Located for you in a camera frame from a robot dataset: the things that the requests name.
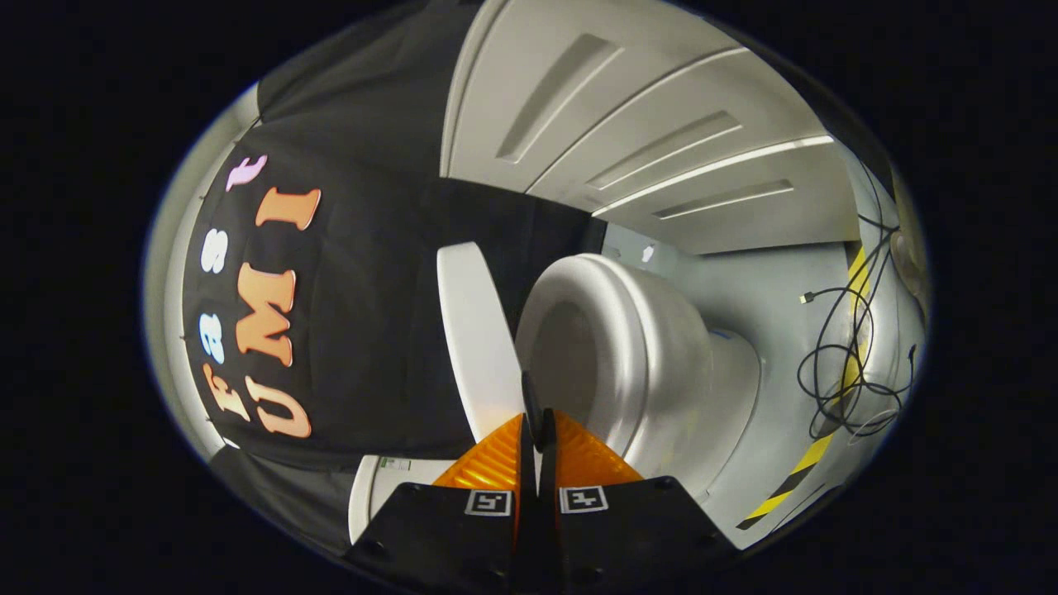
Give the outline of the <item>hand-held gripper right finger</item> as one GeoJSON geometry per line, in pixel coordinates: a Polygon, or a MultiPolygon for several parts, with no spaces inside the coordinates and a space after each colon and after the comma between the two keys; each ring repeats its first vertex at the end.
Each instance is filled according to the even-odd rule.
{"type": "Polygon", "coordinates": [[[555,594],[658,594],[736,560],[679,479],[639,474],[563,412],[546,410],[544,426],[540,494],[555,594]]]}

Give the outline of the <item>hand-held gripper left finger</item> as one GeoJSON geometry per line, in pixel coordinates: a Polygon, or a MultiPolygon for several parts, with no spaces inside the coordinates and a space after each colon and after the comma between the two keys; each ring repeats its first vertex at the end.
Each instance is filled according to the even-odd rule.
{"type": "Polygon", "coordinates": [[[524,412],[433,483],[398,483],[344,561],[413,594],[540,594],[543,591],[543,410],[529,373],[524,412]],[[511,444],[509,486],[468,487],[488,447],[511,444]]]}

